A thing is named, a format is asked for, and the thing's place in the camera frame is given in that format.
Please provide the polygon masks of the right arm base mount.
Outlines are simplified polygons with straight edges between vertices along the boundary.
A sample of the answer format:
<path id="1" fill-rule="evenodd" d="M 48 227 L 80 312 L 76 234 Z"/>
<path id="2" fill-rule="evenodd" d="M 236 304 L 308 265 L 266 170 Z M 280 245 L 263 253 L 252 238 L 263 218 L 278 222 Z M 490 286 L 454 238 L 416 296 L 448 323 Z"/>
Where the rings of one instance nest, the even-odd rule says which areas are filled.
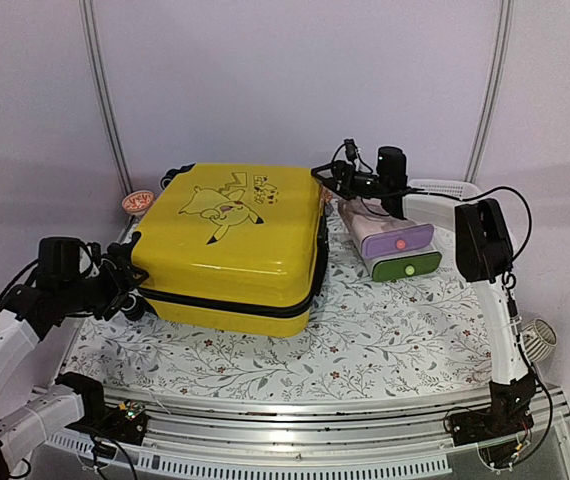
<path id="1" fill-rule="evenodd" d="M 444 428 L 456 446 L 481 443 L 531 431 L 534 417 L 531 401 L 538 391 L 553 400 L 547 386 L 533 374 L 510 384 L 489 383 L 490 404 L 486 408 L 456 407 L 444 417 Z"/>

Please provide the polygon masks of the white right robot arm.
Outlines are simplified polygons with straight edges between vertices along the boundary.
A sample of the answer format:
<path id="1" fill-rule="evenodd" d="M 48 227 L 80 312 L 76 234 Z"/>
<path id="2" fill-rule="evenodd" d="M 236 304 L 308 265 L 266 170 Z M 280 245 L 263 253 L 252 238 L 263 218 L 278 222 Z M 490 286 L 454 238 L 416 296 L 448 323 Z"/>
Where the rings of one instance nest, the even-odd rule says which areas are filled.
<path id="1" fill-rule="evenodd" d="M 490 397 L 496 402 L 482 415 L 482 427 L 502 436 L 517 424 L 520 407 L 536 392 L 536 375 L 525 356 L 513 297 L 515 250 L 499 201 L 492 195 L 511 187 L 460 197 L 431 192 L 409 184 L 407 157 L 391 146 L 379 150 L 375 169 L 357 167 L 359 149 L 346 139 L 337 148 L 346 158 L 333 157 L 311 170 L 323 187 L 344 200 L 376 200 L 387 216 L 399 220 L 432 223 L 454 233 L 455 264 L 459 274 L 474 287 L 485 315 L 491 351 Z"/>

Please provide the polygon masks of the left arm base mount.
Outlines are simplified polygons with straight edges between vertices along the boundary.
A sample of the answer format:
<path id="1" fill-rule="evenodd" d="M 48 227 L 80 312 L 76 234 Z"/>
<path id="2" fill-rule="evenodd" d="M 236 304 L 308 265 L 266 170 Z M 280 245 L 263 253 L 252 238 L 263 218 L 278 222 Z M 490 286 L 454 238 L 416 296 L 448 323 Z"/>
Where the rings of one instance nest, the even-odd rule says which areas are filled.
<path id="1" fill-rule="evenodd" d="M 147 433 L 149 416 L 145 405 L 126 400 L 117 406 L 104 408 L 95 420 L 83 418 L 67 426 L 68 429 L 94 434 L 119 443 L 141 446 Z"/>

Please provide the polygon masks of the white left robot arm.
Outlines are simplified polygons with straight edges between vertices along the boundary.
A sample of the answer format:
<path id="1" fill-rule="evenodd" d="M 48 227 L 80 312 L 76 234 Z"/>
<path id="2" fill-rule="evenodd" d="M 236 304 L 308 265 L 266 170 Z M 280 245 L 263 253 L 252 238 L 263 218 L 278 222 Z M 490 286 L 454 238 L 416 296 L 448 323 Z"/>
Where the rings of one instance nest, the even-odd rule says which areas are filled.
<path id="1" fill-rule="evenodd" d="M 119 244 L 103 250 L 78 238 L 41 239 L 37 258 L 0 292 L 0 395 L 53 329 L 66 320 L 108 321 L 130 310 L 134 291 L 148 276 Z M 102 471 L 99 456 L 108 448 L 132 467 L 126 448 L 142 445 L 148 421 L 131 400 L 108 406 L 100 381 L 75 372 L 61 374 L 45 393 L 0 418 L 0 479 L 14 478 L 14 469 L 28 454 L 65 429 L 89 436 L 95 472 Z"/>

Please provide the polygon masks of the yellow Pikachu suitcase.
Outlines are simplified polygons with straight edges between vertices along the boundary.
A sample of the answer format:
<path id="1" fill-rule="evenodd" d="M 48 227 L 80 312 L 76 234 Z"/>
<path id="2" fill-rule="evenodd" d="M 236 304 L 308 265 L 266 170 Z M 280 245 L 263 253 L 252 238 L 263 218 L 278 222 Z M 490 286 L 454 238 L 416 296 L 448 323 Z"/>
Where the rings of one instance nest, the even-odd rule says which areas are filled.
<path id="1" fill-rule="evenodd" d="M 306 328 L 328 263 L 310 169 L 198 163 L 168 170 L 161 189 L 129 241 L 149 313 L 278 338 Z"/>

